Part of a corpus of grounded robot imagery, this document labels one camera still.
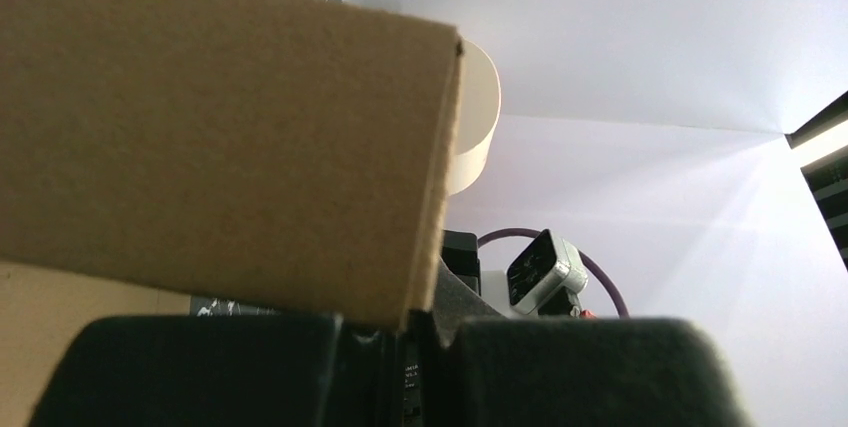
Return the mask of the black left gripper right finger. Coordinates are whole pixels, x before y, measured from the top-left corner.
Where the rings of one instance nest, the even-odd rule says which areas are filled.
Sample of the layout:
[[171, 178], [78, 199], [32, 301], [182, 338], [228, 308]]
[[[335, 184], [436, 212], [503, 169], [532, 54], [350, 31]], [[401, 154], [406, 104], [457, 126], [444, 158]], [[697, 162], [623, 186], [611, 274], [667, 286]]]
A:
[[413, 315], [429, 426], [748, 426], [713, 343], [675, 319], [510, 319], [447, 268]]

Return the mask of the white cylindrical container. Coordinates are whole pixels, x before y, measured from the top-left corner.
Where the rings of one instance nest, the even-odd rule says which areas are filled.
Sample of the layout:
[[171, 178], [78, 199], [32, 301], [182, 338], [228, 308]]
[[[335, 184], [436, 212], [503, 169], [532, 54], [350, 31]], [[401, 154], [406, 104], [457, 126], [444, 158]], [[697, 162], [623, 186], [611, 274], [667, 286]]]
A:
[[458, 130], [447, 176], [449, 196], [470, 187], [482, 174], [501, 114], [502, 89], [491, 57], [464, 39]]

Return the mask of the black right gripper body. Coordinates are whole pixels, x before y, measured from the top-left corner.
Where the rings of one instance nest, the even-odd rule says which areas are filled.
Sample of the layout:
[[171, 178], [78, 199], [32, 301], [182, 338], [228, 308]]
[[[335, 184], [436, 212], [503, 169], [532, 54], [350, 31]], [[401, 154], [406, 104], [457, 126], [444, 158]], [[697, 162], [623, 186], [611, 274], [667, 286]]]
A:
[[[475, 234], [468, 232], [447, 231], [444, 234], [442, 260], [446, 264], [448, 270], [455, 274], [464, 284], [470, 287], [472, 291], [492, 305], [498, 312], [513, 318], [538, 317], [538, 315], [522, 315], [511, 309], [508, 297], [506, 271], [509, 265], [542, 231], [543, 230], [498, 230], [482, 237], [478, 237]], [[503, 272], [503, 279], [498, 281], [493, 289], [485, 288], [482, 264], [479, 257], [480, 247], [494, 240], [513, 237], [527, 238], [529, 240], [529, 244], [514, 260], [509, 263], [508, 267]], [[581, 318], [582, 316], [583, 307], [580, 315], [572, 318]]]

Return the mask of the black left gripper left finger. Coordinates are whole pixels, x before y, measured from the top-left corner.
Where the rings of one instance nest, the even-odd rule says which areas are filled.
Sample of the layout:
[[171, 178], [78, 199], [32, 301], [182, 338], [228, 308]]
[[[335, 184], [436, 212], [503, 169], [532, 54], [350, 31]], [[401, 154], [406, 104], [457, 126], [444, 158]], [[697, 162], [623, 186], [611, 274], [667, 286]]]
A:
[[119, 316], [73, 339], [33, 426], [398, 426], [390, 335], [337, 315]]

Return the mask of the brown cardboard box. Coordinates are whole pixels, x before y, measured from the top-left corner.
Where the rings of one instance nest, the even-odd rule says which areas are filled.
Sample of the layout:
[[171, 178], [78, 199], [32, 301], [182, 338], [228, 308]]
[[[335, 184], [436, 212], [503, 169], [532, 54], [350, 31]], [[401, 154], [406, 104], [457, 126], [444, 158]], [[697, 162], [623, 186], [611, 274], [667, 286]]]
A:
[[119, 316], [431, 307], [463, 41], [327, 0], [1, 0], [1, 422]]

